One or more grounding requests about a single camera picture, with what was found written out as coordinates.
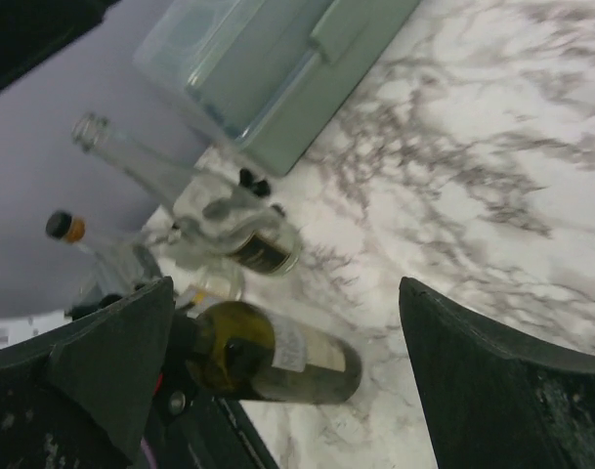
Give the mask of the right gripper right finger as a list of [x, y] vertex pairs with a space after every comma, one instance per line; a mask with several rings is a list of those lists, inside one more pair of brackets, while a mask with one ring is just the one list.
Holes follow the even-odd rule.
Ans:
[[595, 468], [595, 356], [462, 307], [411, 277], [404, 341], [441, 468]]

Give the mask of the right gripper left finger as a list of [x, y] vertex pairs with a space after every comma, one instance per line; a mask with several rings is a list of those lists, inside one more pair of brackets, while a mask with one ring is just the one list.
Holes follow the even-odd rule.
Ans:
[[165, 277], [0, 350], [0, 468], [127, 468], [174, 316]]

